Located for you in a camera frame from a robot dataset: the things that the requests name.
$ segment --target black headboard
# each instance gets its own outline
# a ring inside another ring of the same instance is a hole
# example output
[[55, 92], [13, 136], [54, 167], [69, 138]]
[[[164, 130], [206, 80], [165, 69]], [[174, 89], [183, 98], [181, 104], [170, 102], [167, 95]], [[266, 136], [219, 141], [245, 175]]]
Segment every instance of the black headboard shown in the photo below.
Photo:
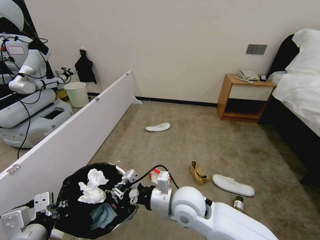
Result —
[[299, 48], [292, 41], [293, 34], [287, 37], [280, 45], [279, 50], [274, 57], [267, 77], [277, 71], [284, 71], [292, 60], [298, 55]]

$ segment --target bottle label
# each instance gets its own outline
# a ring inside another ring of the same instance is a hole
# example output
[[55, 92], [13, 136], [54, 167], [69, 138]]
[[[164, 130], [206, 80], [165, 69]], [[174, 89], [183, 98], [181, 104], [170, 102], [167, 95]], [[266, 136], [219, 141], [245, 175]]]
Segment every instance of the bottle label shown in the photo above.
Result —
[[243, 211], [244, 210], [244, 203], [239, 200], [236, 200], [236, 201], [234, 201], [233, 207], [240, 208]]

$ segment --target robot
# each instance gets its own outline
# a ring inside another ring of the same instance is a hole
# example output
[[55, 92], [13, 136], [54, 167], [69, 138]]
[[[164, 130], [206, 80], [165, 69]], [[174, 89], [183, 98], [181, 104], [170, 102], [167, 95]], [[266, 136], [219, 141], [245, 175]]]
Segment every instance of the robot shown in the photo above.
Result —
[[[137, 179], [133, 169], [127, 171], [122, 181], [112, 189], [112, 197], [118, 203], [129, 201], [133, 205], [144, 205], [146, 209], [155, 210], [184, 228], [192, 228], [209, 240], [277, 239], [263, 224], [227, 204], [212, 202], [193, 187], [181, 187], [173, 194], [167, 171], [160, 172], [157, 187], [144, 187], [140, 181], [145, 176]], [[36, 195], [32, 204], [36, 219], [31, 224], [28, 206], [13, 209], [1, 216], [2, 227], [9, 240], [48, 239], [55, 219], [59, 218], [59, 213], [68, 203], [52, 204], [52, 194], [45, 192]]]
[[73, 72], [63, 68], [47, 79], [50, 50], [44, 39], [19, 35], [23, 25], [20, 7], [0, 0], [0, 88], [13, 92], [0, 98], [0, 136], [10, 146], [32, 148], [73, 115], [52, 90], [68, 83]]

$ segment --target black trash bag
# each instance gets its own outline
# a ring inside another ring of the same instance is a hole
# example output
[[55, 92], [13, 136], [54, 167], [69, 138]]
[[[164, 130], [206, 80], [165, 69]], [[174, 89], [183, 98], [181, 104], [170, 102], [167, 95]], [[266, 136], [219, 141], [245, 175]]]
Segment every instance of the black trash bag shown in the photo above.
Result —
[[81, 57], [74, 65], [78, 71], [80, 82], [94, 82], [97, 84], [96, 77], [92, 71], [93, 62], [87, 58], [85, 50], [80, 49], [80, 55]]
[[138, 205], [130, 204], [129, 196], [126, 196], [128, 199], [124, 198], [118, 204], [112, 198], [111, 193], [106, 192], [106, 200], [103, 203], [114, 204], [116, 206], [115, 212], [118, 215], [105, 228], [98, 227], [91, 230], [93, 220], [90, 213], [103, 203], [89, 204], [79, 202], [78, 198], [83, 194], [78, 182], [86, 184], [88, 182], [88, 172], [93, 168], [102, 171], [105, 178], [109, 180], [106, 185], [103, 185], [104, 189], [112, 190], [115, 184], [121, 182], [122, 175], [119, 174], [116, 166], [108, 163], [94, 163], [85, 166], [63, 181], [57, 202], [67, 200], [67, 207], [60, 212], [55, 228], [79, 238], [96, 239], [106, 235], [130, 215], [134, 215], [138, 209]]

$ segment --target white waste basket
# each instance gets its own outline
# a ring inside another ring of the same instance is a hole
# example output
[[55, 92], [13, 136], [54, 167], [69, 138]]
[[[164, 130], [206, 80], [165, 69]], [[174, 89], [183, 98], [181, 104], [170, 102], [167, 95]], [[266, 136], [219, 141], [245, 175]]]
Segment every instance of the white waste basket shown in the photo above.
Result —
[[86, 83], [68, 83], [64, 85], [64, 89], [67, 91], [71, 104], [75, 108], [82, 108], [89, 103]]

